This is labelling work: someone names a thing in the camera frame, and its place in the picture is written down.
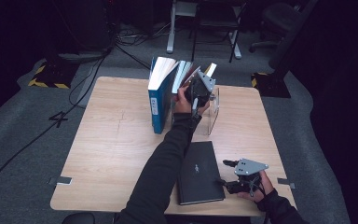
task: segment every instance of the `chair leg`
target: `chair leg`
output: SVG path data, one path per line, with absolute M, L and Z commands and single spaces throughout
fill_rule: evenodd
M 190 29 L 190 34 L 188 35 L 188 38 L 191 39 L 191 35 L 193 34 L 193 28 Z
M 194 40 L 193 40 L 193 52 L 191 53 L 191 62 L 194 62 L 194 53 L 196 51 L 196 42 L 197 42 L 197 31 L 198 31 L 198 27 L 195 27 Z
M 231 55 L 229 57 L 229 62 L 230 63 L 232 61 L 232 56 L 234 56 L 234 51 L 235 51 L 235 47 L 237 46 L 237 40 L 238 40 L 239 35 L 240 35 L 240 32 L 236 32 L 234 43 L 232 44 L 232 47 L 231 47 Z

